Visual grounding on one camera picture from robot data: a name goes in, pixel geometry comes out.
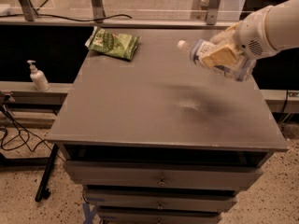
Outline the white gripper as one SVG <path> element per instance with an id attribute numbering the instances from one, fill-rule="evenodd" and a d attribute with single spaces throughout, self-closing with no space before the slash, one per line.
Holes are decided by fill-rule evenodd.
<path id="1" fill-rule="evenodd" d="M 215 45 L 204 45 L 202 64 L 207 68 L 216 65 L 232 66 L 239 60 L 240 54 L 232 44 L 217 45 L 220 43 L 235 42 L 252 60 L 260 60 L 278 54 L 266 34 L 266 17 L 271 8 L 273 6 L 257 10 L 249 14 L 243 21 L 212 36 L 209 41 Z"/>

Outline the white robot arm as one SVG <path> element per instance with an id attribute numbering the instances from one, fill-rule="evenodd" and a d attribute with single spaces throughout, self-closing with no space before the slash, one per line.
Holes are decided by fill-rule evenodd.
<path id="1" fill-rule="evenodd" d="M 299 47 L 299 0 L 252 12 L 210 42 L 214 47 L 200 58 L 208 68 L 234 67 L 246 61 L 273 57 L 286 49 Z"/>

